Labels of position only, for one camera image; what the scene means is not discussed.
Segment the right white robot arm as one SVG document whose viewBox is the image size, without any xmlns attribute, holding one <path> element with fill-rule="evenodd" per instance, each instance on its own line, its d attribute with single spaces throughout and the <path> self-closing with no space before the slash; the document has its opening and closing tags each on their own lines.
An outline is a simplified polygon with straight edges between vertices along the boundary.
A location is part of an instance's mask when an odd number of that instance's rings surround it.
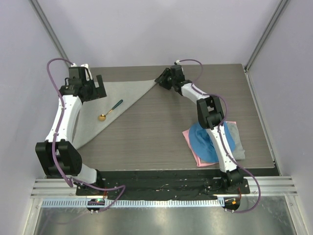
<svg viewBox="0 0 313 235">
<path fill-rule="evenodd" d="M 155 82 L 167 90 L 174 89 L 175 92 L 196 104 L 200 129 L 205 131 L 211 140 L 219 161 L 221 188 L 226 193 L 238 191 L 244 182 L 244 177 L 227 140 L 220 98 L 217 95 L 205 93 L 192 81 L 185 79 L 183 68 L 179 64 L 165 68 Z"/>
</svg>

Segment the gold spoon green handle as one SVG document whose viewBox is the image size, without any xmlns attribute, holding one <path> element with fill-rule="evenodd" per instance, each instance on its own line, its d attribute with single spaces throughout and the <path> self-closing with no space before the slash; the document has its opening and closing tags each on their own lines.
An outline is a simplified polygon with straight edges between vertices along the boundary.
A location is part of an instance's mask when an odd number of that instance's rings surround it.
<svg viewBox="0 0 313 235">
<path fill-rule="evenodd" d="M 113 110 L 115 110 L 119 105 L 123 103 L 123 100 L 119 100 L 106 114 L 101 114 L 98 116 L 99 121 L 105 121 L 107 118 L 107 115 L 110 114 Z"/>
</svg>

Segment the grey cloth napkin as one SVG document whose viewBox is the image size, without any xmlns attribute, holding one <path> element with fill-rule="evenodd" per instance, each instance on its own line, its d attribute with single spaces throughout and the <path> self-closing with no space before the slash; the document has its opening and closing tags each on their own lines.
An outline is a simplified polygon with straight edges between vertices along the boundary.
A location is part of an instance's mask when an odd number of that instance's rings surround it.
<svg viewBox="0 0 313 235">
<path fill-rule="evenodd" d="M 73 136 L 73 146 L 78 149 L 94 139 L 155 84 L 154 80 L 105 82 L 107 97 L 88 101 L 82 105 Z M 99 115 L 106 114 L 121 99 L 123 103 L 108 114 L 105 121 L 98 120 Z"/>
</svg>

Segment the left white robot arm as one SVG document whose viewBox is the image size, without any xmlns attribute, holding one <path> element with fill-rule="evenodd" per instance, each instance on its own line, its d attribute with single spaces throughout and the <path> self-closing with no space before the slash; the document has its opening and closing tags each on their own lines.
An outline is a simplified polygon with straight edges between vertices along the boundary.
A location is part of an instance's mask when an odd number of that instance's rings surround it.
<svg viewBox="0 0 313 235">
<path fill-rule="evenodd" d="M 100 195 L 104 181 L 100 171 L 83 164 L 73 145 L 76 119 L 85 102 L 106 97 L 103 84 L 96 85 L 88 64 L 73 64 L 68 69 L 65 84 L 58 88 L 58 110 L 44 142 L 38 142 L 35 152 L 46 176 L 61 177 L 70 186 L 81 183 L 93 195 Z"/>
</svg>

